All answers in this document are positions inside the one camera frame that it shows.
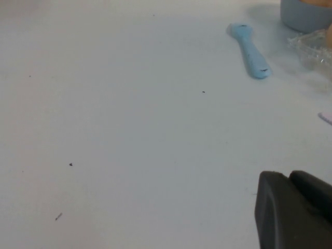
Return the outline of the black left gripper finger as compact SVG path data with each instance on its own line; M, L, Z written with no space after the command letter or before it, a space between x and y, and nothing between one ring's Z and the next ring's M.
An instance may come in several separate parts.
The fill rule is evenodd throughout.
M331 185L305 171L263 171L255 221L260 248L331 248Z

